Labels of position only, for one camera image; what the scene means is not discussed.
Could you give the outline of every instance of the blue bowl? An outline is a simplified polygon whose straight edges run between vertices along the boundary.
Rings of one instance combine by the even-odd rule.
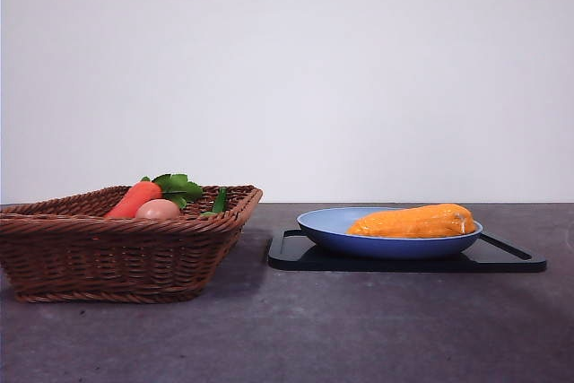
[[[321,247],[337,253],[379,259],[433,259],[460,253],[478,239],[483,226],[474,221],[476,231],[466,235],[440,238],[365,237],[345,233],[359,218],[389,207],[329,208],[304,213],[297,223],[305,235]]]

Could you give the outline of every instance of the brown wicker basket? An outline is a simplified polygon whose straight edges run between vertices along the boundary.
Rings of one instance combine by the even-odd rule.
[[[0,213],[0,264],[28,302],[191,300],[238,240],[262,191],[227,187],[226,211],[211,217],[217,186],[175,220],[105,219],[126,186],[13,205]]]

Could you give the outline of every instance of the table surface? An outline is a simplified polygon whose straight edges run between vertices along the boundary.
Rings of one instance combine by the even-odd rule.
[[[466,205],[488,231],[546,257],[543,273],[267,265],[274,233],[333,206],[344,205],[260,204],[187,302],[20,303],[4,277],[1,381],[574,381],[574,204]]]

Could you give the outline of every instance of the black tray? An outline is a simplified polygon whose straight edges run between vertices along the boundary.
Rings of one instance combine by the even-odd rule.
[[[302,231],[276,235],[267,254],[268,264],[285,271],[372,271],[407,273],[538,273],[546,259],[483,231],[465,251],[428,260],[381,260],[351,257],[322,248]]]

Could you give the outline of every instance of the orange carrot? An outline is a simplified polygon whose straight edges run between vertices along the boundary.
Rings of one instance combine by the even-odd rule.
[[[104,217],[135,217],[140,206],[152,199],[161,199],[161,187],[151,181],[140,181],[131,186],[124,197]]]

